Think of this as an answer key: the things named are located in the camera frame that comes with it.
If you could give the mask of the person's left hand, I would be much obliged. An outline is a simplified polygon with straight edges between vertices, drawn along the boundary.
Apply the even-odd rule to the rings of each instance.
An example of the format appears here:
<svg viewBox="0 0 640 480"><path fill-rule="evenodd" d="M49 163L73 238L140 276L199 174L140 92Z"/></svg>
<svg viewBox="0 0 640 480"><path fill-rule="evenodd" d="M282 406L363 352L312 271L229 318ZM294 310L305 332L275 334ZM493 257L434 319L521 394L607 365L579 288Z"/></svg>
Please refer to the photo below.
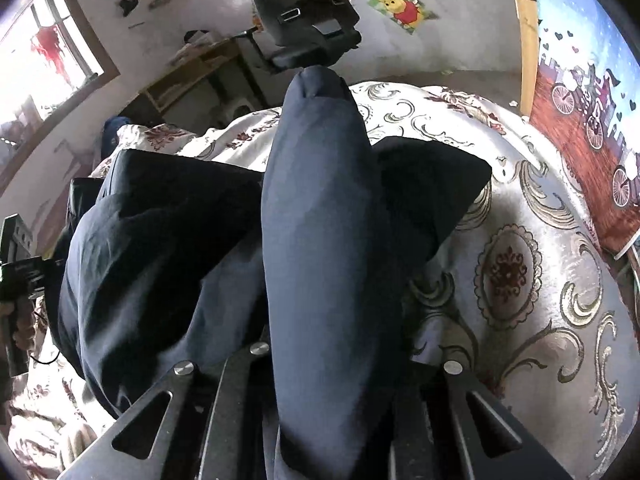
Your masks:
<svg viewBox="0 0 640 480"><path fill-rule="evenodd" d="M1 329L1 345L4 346L9 341L13 341L17 348L29 352L34 348L36 336L35 308L32 300L21 298L17 302L5 302L0 304L1 322L16 314L15 327L8 332Z"/></svg>

